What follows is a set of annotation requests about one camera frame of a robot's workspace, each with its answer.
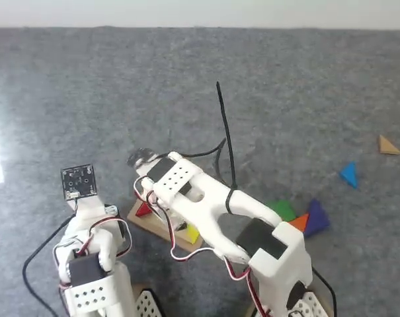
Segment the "orange triangle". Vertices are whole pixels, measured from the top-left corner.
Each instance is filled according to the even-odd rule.
[[[379,151],[382,154],[400,154],[400,150],[382,135],[379,135]]]
[[[290,224],[296,227],[299,231],[304,232],[305,227],[307,226],[307,221],[308,221],[308,213],[294,219],[293,221],[290,221]]]

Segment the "blue triangle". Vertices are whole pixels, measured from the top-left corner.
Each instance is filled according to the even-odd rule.
[[[304,229],[304,236],[311,236],[329,227],[330,222],[325,210],[316,199],[312,199],[308,207],[308,221]]]
[[[339,173],[341,178],[343,178],[348,185],[357,188],[357,177],[356,177],[356,163],[351,162],[347,166],[344,167],[343,170]]]

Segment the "colored block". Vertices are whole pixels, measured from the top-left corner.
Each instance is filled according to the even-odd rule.
[[[137,217],[142,217],[145,215],[148,215],[152,213],[151,209],[148,207],[148,205],[146,203],[142,203],[141,207],[136,211],[136,216]]]
[[[271,201],[267,206],[273,209],[283,221],[293,221],[297,216],[288,200]]]
[[[308,237],[330,226],[325,210],[320,202],[312,199],[308,208],[308,221],[304,229],[304,236]]]
[[[186,227],[186,235],[189,237],[189,241],[191,242],[191,244],[194,244],[200,236],[200,233],[198,232],[196,227],[188,225]]]
[[[290,224],[296,227],[299,231],[304,232],[305,226],[307,226],[308,217],[308,213],[305,213],[301,217],[290,221]]]
[[[392,155],[400,154],[400,150],[382,135],[379,135],[379,152]]]
[[[356,163],[351,162],[347,166],[341,170],[339,173],[341,178],[345,180],[348,185],[352,186],[353,188],[357,188],[357,177],[356,177]]]

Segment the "black antenna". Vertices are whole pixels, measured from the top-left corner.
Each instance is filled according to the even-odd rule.
[[[237,185],[236,175],[235,175],[235,163],[233,161],[233,150],[232,150],[231,134],[229,132],[229,125],[227,124],[227,118],[226,118],[226,113],[225,113],[225,104],[223,102],[223,96],[221,95],[220,83],[219,82],[216,83],[216,88],[218,89],[221,118],[223,119],[223,124],[225,125],[227,147],[229,149],[229,160],[231,162],[231,176],[232,176],[231,189],[236,190],[238,185]]]

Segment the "circuit board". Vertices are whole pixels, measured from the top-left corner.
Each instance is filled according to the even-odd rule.
[[[66,201],[97,194],[94,167],[92,164],[64,168],[61,170],[63,196]]]

